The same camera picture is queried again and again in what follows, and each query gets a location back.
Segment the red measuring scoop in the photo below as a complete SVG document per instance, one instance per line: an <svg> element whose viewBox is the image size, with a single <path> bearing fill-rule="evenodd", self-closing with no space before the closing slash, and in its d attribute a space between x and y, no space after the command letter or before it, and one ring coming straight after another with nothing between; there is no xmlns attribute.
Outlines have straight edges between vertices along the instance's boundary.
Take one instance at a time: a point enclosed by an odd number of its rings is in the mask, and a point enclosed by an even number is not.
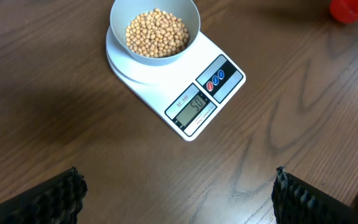
<svg viewBox="0 0 358 224"><path fill-rule="evenodd" d="M332 0L329 11L338 22L351 24L358 21L358 0Z"/></svg>

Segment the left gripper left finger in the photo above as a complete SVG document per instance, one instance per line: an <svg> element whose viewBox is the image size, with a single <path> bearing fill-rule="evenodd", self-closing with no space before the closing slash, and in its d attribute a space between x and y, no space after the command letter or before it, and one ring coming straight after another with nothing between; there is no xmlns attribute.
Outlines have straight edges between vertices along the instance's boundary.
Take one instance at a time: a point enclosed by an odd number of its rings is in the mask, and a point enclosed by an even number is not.
<svg viewBox="0 0 358 224"><path fill-rule="evenodd" d="M87 191L84 176L72 167L0 203L0 224L76 224Z"/></svg>

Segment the white digital kitchen scale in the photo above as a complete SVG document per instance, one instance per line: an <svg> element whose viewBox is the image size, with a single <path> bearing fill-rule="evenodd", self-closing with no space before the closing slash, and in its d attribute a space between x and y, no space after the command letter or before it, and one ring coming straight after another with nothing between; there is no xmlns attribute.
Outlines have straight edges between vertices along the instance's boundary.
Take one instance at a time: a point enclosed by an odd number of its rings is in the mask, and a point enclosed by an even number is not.
<svg viewBox="0 0 358 224"><path fill-rule="evenodd" d="M246 82L245 73L199 33L173 63L135 61L109 30L106 55L116 76L184 140L192 141Z"/></svg>

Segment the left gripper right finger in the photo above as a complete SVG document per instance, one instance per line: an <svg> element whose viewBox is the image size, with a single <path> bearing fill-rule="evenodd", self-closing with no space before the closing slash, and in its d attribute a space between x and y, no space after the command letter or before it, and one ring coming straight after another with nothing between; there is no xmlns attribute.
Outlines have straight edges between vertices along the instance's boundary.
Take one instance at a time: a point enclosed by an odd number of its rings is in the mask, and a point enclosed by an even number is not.
<svg viewBox="0 0 358 224"><path fill-rule="evenodd" d="M352 208L287 173L280 166L273 184L272 203L277 224L358 224Z"/></svg>

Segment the grey round bowl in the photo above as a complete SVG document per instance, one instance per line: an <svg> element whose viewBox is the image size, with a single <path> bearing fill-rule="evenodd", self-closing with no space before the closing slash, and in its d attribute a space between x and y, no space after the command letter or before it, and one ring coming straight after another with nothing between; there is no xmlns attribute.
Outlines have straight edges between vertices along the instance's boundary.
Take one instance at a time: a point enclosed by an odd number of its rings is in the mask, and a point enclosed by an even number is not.
<svg viewBox="0 0 358 224"><path fill-rule="evenodd" d="M156 8L166 9L184 20L184 25L190 31L190 37L189 44L183 52L160 59L148 58L132 52L126 45L124 29L130 25L130 20ZM118 48L124 51L125 56L144 65L168 65L182 58L202 36L200 28L200 14L193 0L115 0L110 12L110 31L117 40Z"/></svg>

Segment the soybeans in bowl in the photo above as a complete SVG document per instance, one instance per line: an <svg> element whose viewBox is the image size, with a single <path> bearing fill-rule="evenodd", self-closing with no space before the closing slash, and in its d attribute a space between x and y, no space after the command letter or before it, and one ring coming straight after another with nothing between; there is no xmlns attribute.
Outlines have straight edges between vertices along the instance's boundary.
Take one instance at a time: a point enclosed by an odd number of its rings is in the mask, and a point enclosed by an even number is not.
<svg viewBox="0 0 358 224"><path fill-rule="evenodd" d="M190 31L180 17L159 8L137 15L125 29L126 46L144 57L165 58L184 51Z"/></svg>

